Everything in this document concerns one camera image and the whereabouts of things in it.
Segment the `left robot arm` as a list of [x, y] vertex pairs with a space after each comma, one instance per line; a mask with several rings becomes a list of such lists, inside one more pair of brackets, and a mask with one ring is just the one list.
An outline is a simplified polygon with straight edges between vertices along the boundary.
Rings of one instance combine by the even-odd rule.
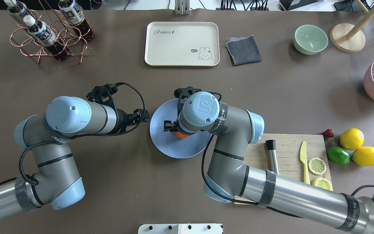
[[57, 97], [45, 113], [16, 126], [14, 138], [24, 151], [19, 159], [20, 175], [0, 182], [0, 222], [46, 204], [64, 209], [85, 196], [68, 143], [80, 137], [124, 135], [150, 120], [145, 107], [133, 113], [116, 107], [112, 95], [122, 85], [126, 83], [96, 86], [86, 100]]

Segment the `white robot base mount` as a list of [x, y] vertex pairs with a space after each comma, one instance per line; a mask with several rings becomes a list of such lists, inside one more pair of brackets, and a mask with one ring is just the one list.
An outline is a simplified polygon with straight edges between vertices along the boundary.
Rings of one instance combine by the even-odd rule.
[[180, 223], [144, 224], [138, 234], [223, 234], [223, 224], [218, 223]]

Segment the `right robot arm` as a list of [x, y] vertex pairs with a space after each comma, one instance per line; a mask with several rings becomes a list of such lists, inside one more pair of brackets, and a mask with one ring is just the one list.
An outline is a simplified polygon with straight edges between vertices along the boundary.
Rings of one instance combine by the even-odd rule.
[[178, 88], [176, 121], [164, 121], [164, 131], [193, 135], [207, 131], [217, 136], [207, 173], [206, 194], [214, 200], [248, 204], [292, 217], [306, 218], [356, 234], [374, 234], [374, 195], [355, 198], [318, 188], [244, 164], [249, 144], [264, 133], [264, 119], [255, 113], [218, 101], [212, 92], [191, 86]]

